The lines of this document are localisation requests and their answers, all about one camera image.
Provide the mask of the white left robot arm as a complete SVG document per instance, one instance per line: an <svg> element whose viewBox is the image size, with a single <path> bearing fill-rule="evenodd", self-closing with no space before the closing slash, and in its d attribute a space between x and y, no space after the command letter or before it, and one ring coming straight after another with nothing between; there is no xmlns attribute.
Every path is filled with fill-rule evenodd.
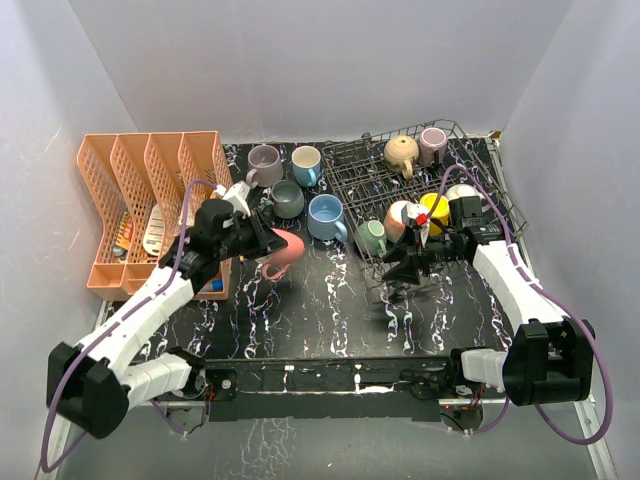
<svg viewBox="0 0 640 480"><path fill-rule="evenodd" d="M270 228L256 211L241 213L226 200L206 200L149 278L99 329L49 355L46 405L97 439L111 434L129 410L177 391L200 396L207 376L201 360L173 350L133 365L144 343L218 273L222 261L242 256L282 268L304 252L302 240Z"/></svg>

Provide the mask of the yellow mug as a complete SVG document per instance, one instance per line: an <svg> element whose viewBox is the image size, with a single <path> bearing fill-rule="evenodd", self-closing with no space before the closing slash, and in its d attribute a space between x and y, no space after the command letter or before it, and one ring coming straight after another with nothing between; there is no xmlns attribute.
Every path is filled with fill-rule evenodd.
<svg viewBox="0 0 640 480"><path fill-rule="evenodd" d="M430 211L432 207L435 207L435 210L430 217L430 237L441 235L450 223L449 201L444 195L442 195L438 202L436 202L437 197L438 194L436 192L430 192L424 194L419 201L427 211Z"/></svg>

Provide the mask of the pink mug white interior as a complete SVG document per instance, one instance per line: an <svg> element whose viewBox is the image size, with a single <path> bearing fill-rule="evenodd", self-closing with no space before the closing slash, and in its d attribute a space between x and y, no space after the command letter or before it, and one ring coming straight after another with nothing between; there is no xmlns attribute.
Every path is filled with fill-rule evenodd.
<svg viewBox="0 0 640 480"><path fill-rule="evenodd" d="M258 259L262 265L262 276L271 281L281 278L291 264L303 256L305 250L304 242L297 235L281 229L274 229L274 232L286 241L287 246ZM274 266L280 266L280 269L276 273L269 274L269 268Z"/></svg>

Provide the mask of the green teal mug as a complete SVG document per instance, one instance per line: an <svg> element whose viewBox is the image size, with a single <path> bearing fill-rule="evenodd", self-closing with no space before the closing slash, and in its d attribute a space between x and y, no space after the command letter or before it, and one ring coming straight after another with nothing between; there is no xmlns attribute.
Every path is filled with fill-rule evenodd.
<svg viewBox="0 0 640 480"><path fill-rule="evenodd" d="M355 233L355 242L363 257L383 258L387 253L387 235L379 220L361 223Z"/></svg>

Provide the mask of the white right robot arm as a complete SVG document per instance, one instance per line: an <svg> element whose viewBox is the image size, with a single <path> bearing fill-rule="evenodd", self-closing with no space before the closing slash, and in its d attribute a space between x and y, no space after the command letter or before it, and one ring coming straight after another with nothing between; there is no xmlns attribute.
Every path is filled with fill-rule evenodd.
<svg viewBox="0 0 640 480"><path fill-rule="evenodd" d="M447 388L466 397L481 384L503 392L517 406L585 399L591 388L590 327L580 328L542 296L539 284L504 229L488 221L477 196L454 200L451 226L432 238L439 220L425 206L406 202L399 210L404 232L385 255L386 281L419 284L438 262L466 260L488 283L515 336L506 351L468 347L455 350L445 376Z"/></svg>

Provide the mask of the peach pink mug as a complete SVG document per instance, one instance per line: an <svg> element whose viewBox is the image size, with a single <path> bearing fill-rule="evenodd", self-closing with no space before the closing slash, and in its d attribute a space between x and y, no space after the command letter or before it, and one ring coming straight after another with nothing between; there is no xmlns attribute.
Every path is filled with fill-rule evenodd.
<svg viewBox="0 0 640 480"><path fill-rule="evenodd" d="M414 204L407 200L394 202L387 210L383 221L389 242L397 243L403 236L407 226L415 224Z"/></svg>

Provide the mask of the light blue ribbed mug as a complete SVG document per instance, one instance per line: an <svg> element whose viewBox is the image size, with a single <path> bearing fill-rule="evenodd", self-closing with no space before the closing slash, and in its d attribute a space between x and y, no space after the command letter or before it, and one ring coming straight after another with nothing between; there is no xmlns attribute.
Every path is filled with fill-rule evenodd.
<svg viewBox="0 0 640 480"><path fill-rule="evenodd" d="M315 196L308 206L307 229L315 239L346 242L348 231L342 202L331 194Z"/></svg>

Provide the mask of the lavender textured mug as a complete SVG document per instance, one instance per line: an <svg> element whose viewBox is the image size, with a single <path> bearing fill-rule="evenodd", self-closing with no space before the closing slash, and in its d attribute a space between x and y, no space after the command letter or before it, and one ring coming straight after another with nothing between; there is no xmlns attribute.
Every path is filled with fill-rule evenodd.
<svg viewBox="0 0 640 480"><path fill-rule="evenodd" d="M437 127L427 127L419 135L419 163L430 168L439 164L445 156L447 134Z"/></svg>

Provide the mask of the tan glazed round mug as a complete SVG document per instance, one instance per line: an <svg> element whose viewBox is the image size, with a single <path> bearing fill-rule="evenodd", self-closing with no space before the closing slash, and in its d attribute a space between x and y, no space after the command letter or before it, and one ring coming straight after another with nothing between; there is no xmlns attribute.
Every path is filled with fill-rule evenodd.
<svg viewBox="0 0 640 480"><path fill-rule="evenodd" d="M411 179L414 176L414 167L418 158L418 144L407 135L391 137L384 147L387 167L393 172L400 173L404 179Z"/></svg>

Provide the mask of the white speckled ceramic mug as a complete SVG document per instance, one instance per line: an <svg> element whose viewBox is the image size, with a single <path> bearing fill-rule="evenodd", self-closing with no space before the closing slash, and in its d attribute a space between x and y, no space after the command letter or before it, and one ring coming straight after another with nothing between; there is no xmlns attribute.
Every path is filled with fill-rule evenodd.
<svg viewBox="0 0 640 480"><path fill-rule="evenodd" d="M444 196L449 202L457 200L459 198L478 197L481 201L482 211L487 212L490 210L490 205L486 197L472 185L453 185L446 190Z"/></svg>

